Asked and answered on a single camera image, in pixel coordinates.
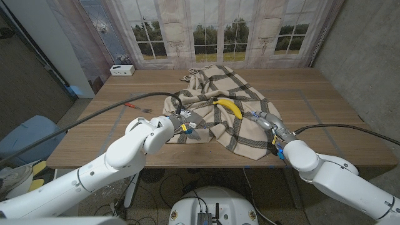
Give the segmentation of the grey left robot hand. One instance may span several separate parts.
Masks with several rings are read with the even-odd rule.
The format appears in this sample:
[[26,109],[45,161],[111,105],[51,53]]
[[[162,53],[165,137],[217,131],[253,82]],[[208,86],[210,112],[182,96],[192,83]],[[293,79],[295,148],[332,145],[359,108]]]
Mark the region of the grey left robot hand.
[[205,120],[198,113],[190,110],[182,110],[179,114],[168,116],[174,126],[175,134],[185,134],[189,139],[201,140],[196,129],[203,129]]

